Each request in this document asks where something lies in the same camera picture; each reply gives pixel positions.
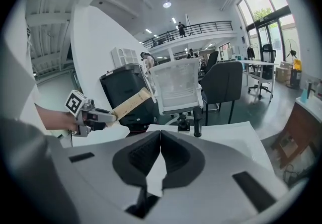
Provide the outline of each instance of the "black railing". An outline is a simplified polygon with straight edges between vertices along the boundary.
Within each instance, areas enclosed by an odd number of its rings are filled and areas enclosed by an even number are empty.
[[[232,26],[231,21],[208,22],[186,26],[184,28],[184,31],[186,33],[186,36],[191,36],[209,32],[232,31]],[[174,41],[179,38],[181,38],[179,30],[174,29],[172,31],[168,31],[166,33],[158,35],[157,38],[146,40],[142,43],[142,45],[147,49],[151,49],[153,47],[159,46],[170,41]]]

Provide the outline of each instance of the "green floor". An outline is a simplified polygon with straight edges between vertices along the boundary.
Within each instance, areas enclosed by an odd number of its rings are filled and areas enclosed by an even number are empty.
[[[274,97],[269,103],[270,94],[262,91],[262,99],[253,104],[256,90],[252,90],[248,94],[246,87],[246,77],[243,77],[243,88],[241,98],[235,102],[235,107],[231,119],[231,123],[239,123],[249,121],[256,131],[260,139],[266,139],[279,133],[285,126],[289,115],[291,114],[295,99],[300,96],[300,90],[292,90],[286,86],[275,82]],[[249,86],[257,83],[256,80],[250,78]],[[220,113],[217,111],[209,111],[208,125],[228,124],[231,102],[222,103]],[[171,116],[164,115],[158,118],[159,124],[165,124],[171,120]]]

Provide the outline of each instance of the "white cabinet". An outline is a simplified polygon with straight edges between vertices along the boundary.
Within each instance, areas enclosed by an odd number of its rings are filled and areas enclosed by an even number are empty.
[[[139,63],[135,50],[114,48],[111,50],[115,67],[123,66],[129,63]]]

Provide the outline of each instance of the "fluorescent light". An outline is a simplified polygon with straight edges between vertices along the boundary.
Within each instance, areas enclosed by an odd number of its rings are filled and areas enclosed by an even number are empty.
[[[167,2],[165,2],[165,3],[163,4],[163,7],[167,9],[167,8],[171,7],[171,5],[172,5],[172,4],[171,4],[170,0],[168,0]]]

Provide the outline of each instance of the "white chair backrest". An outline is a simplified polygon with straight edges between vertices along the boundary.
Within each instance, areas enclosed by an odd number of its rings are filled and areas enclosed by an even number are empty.
[[[198,67],[199,59],[196,58],[171,61],[150,69],[160,111],[173,111],[199,105]]]

